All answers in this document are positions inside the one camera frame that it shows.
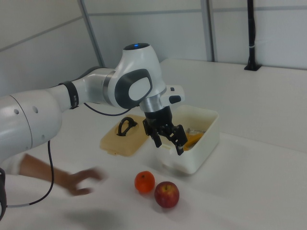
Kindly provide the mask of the person's hand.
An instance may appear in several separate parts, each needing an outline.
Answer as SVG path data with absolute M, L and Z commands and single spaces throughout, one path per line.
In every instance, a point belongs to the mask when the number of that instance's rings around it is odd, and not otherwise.
M 94 179 L 96 181 L 101 181 L 103 179 L 101 173 L 94 169 L 87 169 L 79 171 L 74 174 L 68 174 L 64 177 L 63 187 L 69 192 L 72 196 L 83 196 L 90 194 L 93 190 L 92 188 L 85 187 L 80 188 L 80 183 L 87 179 Z

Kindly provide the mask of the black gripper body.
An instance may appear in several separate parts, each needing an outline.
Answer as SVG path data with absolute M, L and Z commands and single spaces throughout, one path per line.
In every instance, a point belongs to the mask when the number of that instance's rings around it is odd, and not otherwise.
M 169 106 L 155 112 L 145 113 L 143 126 L 146 134 L 157 132 L 159 134 L 172 134 L 172 113 Z

